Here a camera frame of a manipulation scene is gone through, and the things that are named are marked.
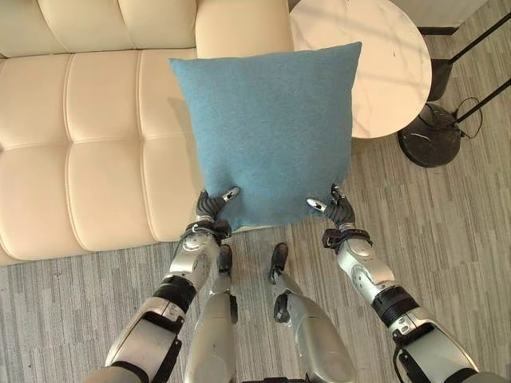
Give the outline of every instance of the sofa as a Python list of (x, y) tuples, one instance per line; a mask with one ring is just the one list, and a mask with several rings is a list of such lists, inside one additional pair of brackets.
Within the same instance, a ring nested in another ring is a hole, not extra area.
[(202, 188), (170, 57), (292, 50), (287, 0), (0, 2), (0, 265), (173, 241)]

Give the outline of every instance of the gray carpet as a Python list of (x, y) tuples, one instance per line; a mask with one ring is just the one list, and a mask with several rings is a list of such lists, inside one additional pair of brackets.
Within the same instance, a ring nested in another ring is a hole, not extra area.
[[(490, 0), (452, 37), (427, 38), (432, 57), (449, 57), (506, 12)], [(511, 75), (511, 25), (460, 60), (440, 104), (484, 97)], [(456, 160), (426, 170), (400, 152), (396, 136), (353, 156), (345, 190), (358, 222), (396, 278), (452, 331), (482, 369), (511, 377), (511, 91), (484, 108), (485, 123)], [(463, 124), (477, 127), (477, 118)], [(235, 235), (234, 293), (239, 379), (299, 377), (288, 328), (271, 320), (266, 267), (274, 245), (291, 248), (289, 270), (333, 319), (361, 382), (396, 382), (393, 344), (320, 246), (321, 219)], [(104, 361), (110, 343), (149, 296), (173, 245), (0, 267), (0, 382), (80, 381)], [(204, 289), (181, 333), (171, 382), (182, 381), (191, 328)]]

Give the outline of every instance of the blue pillow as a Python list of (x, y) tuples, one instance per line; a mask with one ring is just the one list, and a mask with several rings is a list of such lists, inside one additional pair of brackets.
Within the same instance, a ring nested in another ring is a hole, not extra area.
[(206, 190), (241, 193), (233, 230), (279, 225), (328, 201), (350, 162), (351, 87), (360, 42), (256, 57), (170, 59), (192, 119)]

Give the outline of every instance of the marble table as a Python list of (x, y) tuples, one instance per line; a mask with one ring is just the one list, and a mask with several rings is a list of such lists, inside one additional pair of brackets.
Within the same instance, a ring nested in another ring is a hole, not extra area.
[(431, 61), (414, 23), (387, 0), (301, 0), (291, 12), (295, 50), (362, 42), (352, 90), (353, 137), (405, 128), (430, 92)]

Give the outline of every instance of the white wall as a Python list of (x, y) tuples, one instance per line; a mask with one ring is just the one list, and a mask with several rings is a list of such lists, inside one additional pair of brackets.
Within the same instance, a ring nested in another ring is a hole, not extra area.
[(459, 27), (488, 0), (391, 0), (416, 26)]

